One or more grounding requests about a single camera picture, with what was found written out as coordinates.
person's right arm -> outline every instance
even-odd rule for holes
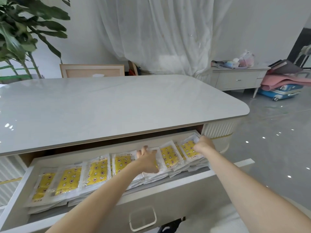
[[[311,219],[224,158],[207,137],[202,136],[194,149],[209,160],[251,233],[311,232]]]

stack of packets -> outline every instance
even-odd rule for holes
[[[196,171],[208,166],[208,160],[194,151],[197,134],[183,141],[169,141],[156,150],[155,165],[158,173],[141,173],[131,182],[127,190],[166,177],[173,177],[183,171]],[[25,207],[29,214],[39,213],[68,204],[74,206],[84,200],[111,177],[117,175],[129,163],[137,159],[136,150],[124,153],[106,154],[79,164],[56,168],[42,168]]]

person's left hand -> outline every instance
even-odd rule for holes
[[[139,162],[139,167],[142,169],[142,172],[147,173],[157,173],[159,172],[156,167],[156,150],[147,151],[148,146],[145,145],[142,147],[142,150],[137,151],[137,160]]]

person's left arm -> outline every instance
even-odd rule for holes
[[[117,204],[122,194],[142,172],[156,173],[156,150],[147,151],[144,146],[137,152],[138,160],[129,163],[120,173],[113,176],[89,197],[69,211],[46,233],[91,233]]]

potted plant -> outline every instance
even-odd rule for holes
[[[69,0],[61,1],[70,6]],[[25,12],[31,14],[31,17],[25,17]],[[40,0],[0,0],[0,61],[5,61],[12,69],[10,60],[19,62],[29,76],[25,61],[31,61],[38,77],[42,78],[32,56],[32,52],[37,49],[38,37],[62,63],[60,51],[47,41],[45,35],[67,38],[66,28],[51,19],[70,20],[70,17],[66,11],[47,6]],[[49,31],[41,30],[40,27],[47,27]]]

